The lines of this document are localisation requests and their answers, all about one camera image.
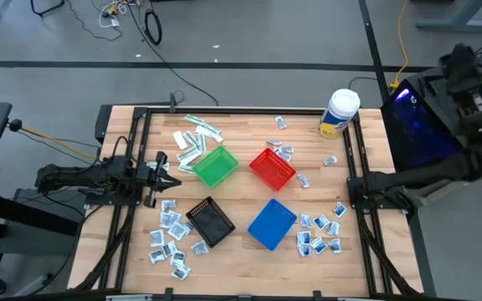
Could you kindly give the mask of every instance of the black metal frame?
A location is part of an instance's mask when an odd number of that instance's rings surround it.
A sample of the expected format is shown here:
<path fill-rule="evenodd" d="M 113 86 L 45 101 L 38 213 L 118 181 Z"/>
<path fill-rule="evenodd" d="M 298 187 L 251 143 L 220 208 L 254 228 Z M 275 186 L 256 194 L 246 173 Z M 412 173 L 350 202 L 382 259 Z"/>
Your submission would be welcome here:
<path fill-rule="evenodd" d="M 31 10 L 33 11 L 34 14 L 36 14 L 37 16 L 39 17 L 43 17 L 46 13 L 49 13 L 51 11 L 53 11 L 54 9 L 57 9 L 57 8 L 60 8 L 64 5 L 64 0 L 60 0 L 60 3 L 51 7 L 51 8 L 48 8 L 46 10 L 43 10 L 42 12 L 37 12 L 35 9 L 34 9 L 34 0 L 31 0 Z"/>

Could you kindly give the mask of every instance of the plastic basket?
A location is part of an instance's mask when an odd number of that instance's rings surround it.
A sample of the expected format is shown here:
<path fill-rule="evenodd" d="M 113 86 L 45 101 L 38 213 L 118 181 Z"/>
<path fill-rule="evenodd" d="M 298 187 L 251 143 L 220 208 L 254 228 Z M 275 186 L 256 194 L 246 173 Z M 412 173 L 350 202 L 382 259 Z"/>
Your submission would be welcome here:
<path fill-rule="evenodd" d="M 186 213 L 186 217 L 209 247 L 217 246 L 235 230 L 230 219 L 210 196 Z"/>
<path fill-rule="evenodd" d="M 224 146 L 219 146 L 193 166 L 192 171 L 207 187 L 213 188 L 231 174 L 238 165 L 239 162 L 232 154 Z"/>
<path fill-rule="evenodd" d="M 252 163 L 250 169 L 271 188 L 279 191 L 296 171 L 286 161 L 266 148 Z"/>
<path fill-rule="evenodd" d="M 261 244 L 274 251 L 291 229 L 297 216 L 276 199 L 271 199 L 250 224 L 249 233 Z"/>

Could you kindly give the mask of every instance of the wooden table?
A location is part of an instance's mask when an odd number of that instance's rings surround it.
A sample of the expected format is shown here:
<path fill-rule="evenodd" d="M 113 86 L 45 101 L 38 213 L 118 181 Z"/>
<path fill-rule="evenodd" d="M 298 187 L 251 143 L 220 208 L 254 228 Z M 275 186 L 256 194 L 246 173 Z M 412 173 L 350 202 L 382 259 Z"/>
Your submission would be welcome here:
<path fill-rule="evenodd" d="M 116 138 L 127 135 L 133 107 L 113 107 L 107 128 L 102 156 L 110 156 Z M 236 226 L 209 254 L 195 256 L 190 246 L 202 240 L 196 231 L 177 242 L 187 254 L 186 265 L 192 269 L 184 281 L 171 276 L 169 262 L 151 264 L 148 253 L 149 231 L 159 228 L 160 210 L 139 206 L 131 234 L 131 244 L 124 279 L 124 293 L 163 293 L 167 287 L 174 293 L 186 294 L 252 294 L 274 296 L 311 296 L 320 290 L 323 296 L 367 296 L 367 281 L 360 247 L 360 238 L 354 211 L 350 208 L 345 180 L 349 176 L 343 139 L 327 140 L 317 133 L 319 116 L 287 115 L 287 129 L 279 130 L 273 115 L 197 115 L 222 130 L 223 145 L 239 161 L 238 169 L 214 189 L 209 189 L 195 175 L 179 171 L 176 154 L 179 150 L 172 133 L 181 130 L 194 132 L 195 125 L 183 120 L 181 114 L 154 114 L 146 150 L 146 160 L 155 160 L 157 151 L 165 151 L 170 162 L 169 174 L 183 184 L 158 193 L 157 200 L 176 199 L 177 212 L 183 214 L 206 196 L 212 196 Z M 392 155 L 379 110 L 360 112 L 367 157 L 373 171 L 393 171 Z M 356 147 L 354 130 L 351 130 Z M 267 187 L 249 169 L 249 163 L 265 147 L 267 140 L 282 140 L 283 145 L 295 148 L 290 164 L 298 173 L 304 173 L 310 182 L 302 188 L 294 177 L 281 191 Z M 207 138 L 208 152 L 218 144 Z M 117 153 L 123 154 L 124 147 Z M 356 162 L 360 159 L 356 152 Z M 323 159 L 334 154 L 338 162 L 323 166 Z M 332 221 L 341 223 L 341 254 L 329 249 L 320 255 L 301 258 L 296 249 L 296 233 L 300 219 L 273 252 L 267 250 L 247 233 L 249 224 L 256 218 L 270 198 L 276 198 L 297 215 L 310 214 L 312 218 L 326 214 Z M 349 211 L 337 218 L 332 209 L 342 201 Z M 80 283 L 105 251 L 112 207 L 100 209 L 83 226 L 75 254 L 69 287 Z M 398 210 L 379 211 L 382 235 L 390 257 L 399 272 L 411 286 L 422 291 L 418 264 L 406 217 Z M 321 236 L 328 242 L 330 235 L 319 231 L 312 223 L 312 237 Z M 173 238 L 165 232 L 166 242 Z M 379 265 L 373 266 L 377 277 L 377 290 L 382 291 Z M 111 269 L 113 285 L 115 269 Z"/>

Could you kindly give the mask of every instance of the concrete floor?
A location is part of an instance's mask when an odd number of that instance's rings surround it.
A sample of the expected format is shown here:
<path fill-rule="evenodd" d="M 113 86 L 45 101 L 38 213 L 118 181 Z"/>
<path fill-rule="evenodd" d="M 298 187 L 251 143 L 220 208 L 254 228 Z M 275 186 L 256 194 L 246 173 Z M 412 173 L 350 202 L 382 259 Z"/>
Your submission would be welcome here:
<path fill-rule="evenodd" d="M 58 1 L 36 3 L 41 10 Z M 115 36 L 112 29 L 98 26 L 98 12 L 89 1 L 71 1 L 87 28 L 97 35 Z M 382 63 L 402 65 L 396 23 L 403 1 L 368 0 L 367 4 Z M 414 26 L 416 18 L 451 16 L 463 4 L 409 3 L 402 31 L 411 66 L 436 65 L 438 57 L 449 53 L 456 43 L 473 48 L 482 44 L 482 33 L 425 32 Z M 164 33 L 157 50 L 167 61 L 372 65 L 357 1 L 193 0 L 157 3 L 155 7 Z M 482 18 L 482 9 L 477 18 Z M 119 19 L 123 36 L 106 42 L 81 29 L 68 3 L 42 19 L 31 13 L 28 0 L 12 0 L 0 22 L 0 61 L 158 62 L 141 41 L 131 16 Z M 221 105 L 247 106 L 321 107 L 332 91 L 346 87 L 351 78 L 374 76 L 334 70 L 177 72 L 212 93 Z M 395 76 L 385 75 L 388 83 Z M 167 69 L 0 68 L 0 101 L 13 104 L 11 119 L 19 118 L 26 126 L 54 136 L 89 143 L 94 143 L 100 105 L 165 100 L 176 89 L 186 95 L 183 105 L 213 103 Z M 353 89 L 360 93 L 364 107 L 377 108 L 382 103 L 374 81 L 358 80 Z M 0 142 L 0 195 L 12 196 L 17 188 L 32 187 L 37 169 L 52 162 L 83 165 L 5 132 Z M 419 218 L 437 295 L 482 300 L 482 181 L 421 209 Z M 4 258 L 0 277 L 9 282 L 12 292 L 24 279 L 53 272 L 63 259 Z M 66 269 L 60 275 L 63 280 L 51 290 L 63 289 L 68 275 Z"/>

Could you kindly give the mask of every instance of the blue light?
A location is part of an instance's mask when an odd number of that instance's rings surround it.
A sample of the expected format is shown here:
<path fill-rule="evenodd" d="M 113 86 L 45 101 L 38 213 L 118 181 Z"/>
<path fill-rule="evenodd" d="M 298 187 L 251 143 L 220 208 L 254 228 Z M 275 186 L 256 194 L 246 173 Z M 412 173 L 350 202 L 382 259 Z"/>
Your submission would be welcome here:
<path fill-rule="evenodd" d="M 410 91 L 408 89 L 404 89 L 403 91 L 401 91 L 401 93 L 399 93 L 399 95 L 397 96 L 397 98 L 395 100 L 399 100 L 407 95 L 410 94 Z"/>

